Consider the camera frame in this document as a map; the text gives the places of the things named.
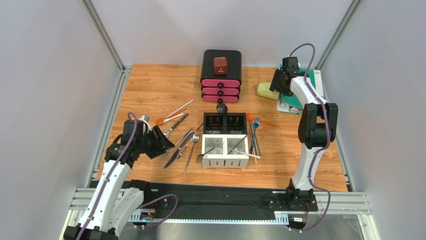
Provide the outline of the pale yellow mug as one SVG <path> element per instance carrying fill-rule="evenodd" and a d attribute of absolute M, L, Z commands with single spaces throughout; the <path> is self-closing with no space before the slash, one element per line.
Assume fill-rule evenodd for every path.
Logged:
<path fill-rule="evenodd" d="M 257 86 L 257 95 L 267 99 L 278 100 L 280 93 L 270 90 L 270 82 L 260 82 Z"/>

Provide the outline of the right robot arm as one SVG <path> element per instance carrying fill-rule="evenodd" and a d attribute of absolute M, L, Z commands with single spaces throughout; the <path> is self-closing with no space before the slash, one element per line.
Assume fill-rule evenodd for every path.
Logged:
<path fill-rule="evenodd" d="M 284 199 L 289 209 L 298 210 L 314 200 L 316 170 L 324 151 L 336 138 L 339 109 L 318 93 L 308 72 L 300 69 L 294 56 L 283 58 L 269 89 L 283 96 L 296 96 L 303 106 L 298 127 L 301 154 Z"/>

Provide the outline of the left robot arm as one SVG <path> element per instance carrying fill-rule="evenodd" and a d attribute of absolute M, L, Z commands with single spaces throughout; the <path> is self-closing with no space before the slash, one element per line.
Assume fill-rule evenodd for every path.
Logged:
<path fill-rule="evenodd" d="M 77 224 L 65 228 L 65 240 L 117 240 L 136 210 L 149 212 L 158 201 L 177 197 L 168 193 L 154 198 L 150 182 L 143 180 L 131 180 L 119 194 L 140 155 L 152 159 L 173 147 L 157 125 L 150 126 L 147 115 L 137 118 L 129 112 L 127 116 L 122 134 L 106 149 L 94 194 Z"/>

